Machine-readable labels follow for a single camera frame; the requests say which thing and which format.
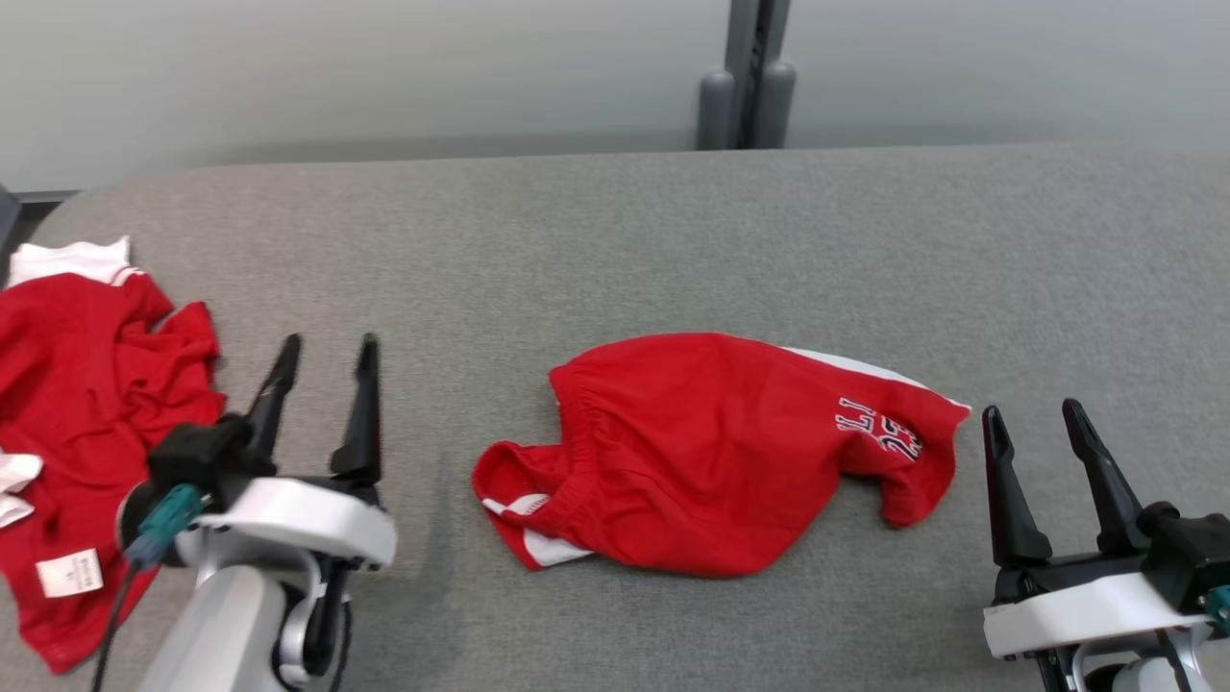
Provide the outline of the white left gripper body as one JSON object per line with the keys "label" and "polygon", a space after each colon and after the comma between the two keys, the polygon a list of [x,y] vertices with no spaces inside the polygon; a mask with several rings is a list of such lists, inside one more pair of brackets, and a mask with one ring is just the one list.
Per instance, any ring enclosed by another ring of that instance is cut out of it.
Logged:
{"label": "white left gripper body", "polygon": [[180,533],[180,560],[203,573],[225,565],[304,568],[312,556],[390,565],[395,522],[380,506],[292,478],[258,478],[223,513]]}

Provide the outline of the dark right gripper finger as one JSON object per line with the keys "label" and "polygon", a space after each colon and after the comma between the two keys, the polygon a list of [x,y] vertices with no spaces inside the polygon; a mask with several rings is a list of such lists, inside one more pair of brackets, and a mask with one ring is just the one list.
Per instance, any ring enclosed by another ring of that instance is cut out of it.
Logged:
{"label": "dark right gripper finger", "polygon": [[1063,399],[1061,413],[1073,454],[1089,477],[1098,521],[1095,545],[1103,556],[1140,556],[1146,551],[1146,537],[1137,527],[1141,503],[1079,399]]}
{"label": "dark right gripper finger", "polygon": [[993,560],[998,568],[1046,565],[1050,542],[1038,530],[1014,468],[1015,447],[996,406],[982,412]]}

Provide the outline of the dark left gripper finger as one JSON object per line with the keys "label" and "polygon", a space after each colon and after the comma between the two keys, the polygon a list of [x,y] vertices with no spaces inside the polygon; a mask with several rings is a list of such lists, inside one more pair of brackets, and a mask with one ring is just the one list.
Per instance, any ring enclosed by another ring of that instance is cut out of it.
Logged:
{"label": "dark left gripper finger", "polygon": [[246,415],[252,429],[248,447],[269,465],[273,463],[276,442],[280,436],[283,406],[296,381],[300,354],[303,337],[287,336]]}
{"label": "dark left gripper finger", "polygon": [[355,364],[355,398],[339,447],[331,456],[331,472],[351,483],[378,483],[381,461],[381,342],[367,333]]}

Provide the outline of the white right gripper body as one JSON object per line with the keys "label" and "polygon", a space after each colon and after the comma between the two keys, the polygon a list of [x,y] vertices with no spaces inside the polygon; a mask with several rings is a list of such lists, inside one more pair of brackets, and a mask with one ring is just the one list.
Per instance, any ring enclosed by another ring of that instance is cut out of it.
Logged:
{"label": "white right gripper body", "polygon": [[1037,655],[1153,631],[1212,627],[1202,610],[1168,604],[1141,573],[1144,556],[994,556],[983,635],[995,658]]}

